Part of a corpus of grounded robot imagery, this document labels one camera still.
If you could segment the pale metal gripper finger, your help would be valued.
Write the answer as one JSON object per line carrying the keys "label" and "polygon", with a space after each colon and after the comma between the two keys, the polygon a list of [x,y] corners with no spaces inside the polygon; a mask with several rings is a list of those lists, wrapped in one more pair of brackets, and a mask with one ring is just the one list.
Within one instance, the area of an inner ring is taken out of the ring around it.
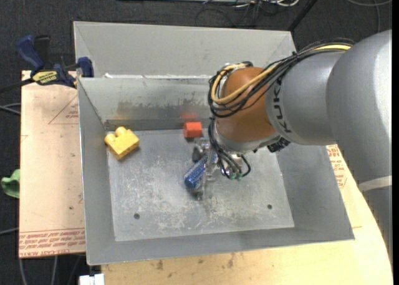
{"label": "pale metal gripper finger", "polygon": [[199,178],[195,188],[195,197],[197,200],[209,200],[213,196],[216,176],[213,170],[205,170]]}
{"label": "pale metal gripper finger", "polygon": [[191,155],[193,162],[198,162],[201,159],[208,159],[211,153],[209,152],[211,144],[206,138],[196,138],[194,139],[193,153]]}

